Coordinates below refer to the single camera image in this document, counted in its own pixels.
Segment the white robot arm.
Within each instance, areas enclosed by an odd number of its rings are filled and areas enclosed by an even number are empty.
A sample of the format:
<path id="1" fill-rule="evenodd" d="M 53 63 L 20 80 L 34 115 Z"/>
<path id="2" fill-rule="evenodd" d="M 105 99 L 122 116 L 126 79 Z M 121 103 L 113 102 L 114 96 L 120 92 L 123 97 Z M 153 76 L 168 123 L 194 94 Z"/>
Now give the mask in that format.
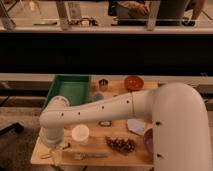
<path id="1" fill-rule="evenodd" d="M 62 142 L 66 125 L 147 116 L 153 122 L 155 171 L 213 171 L 206 106 L 200 94 L 183 83 L 79 106 L 48 107 L 40 115 L 40 138 L 54 147 Z"/>

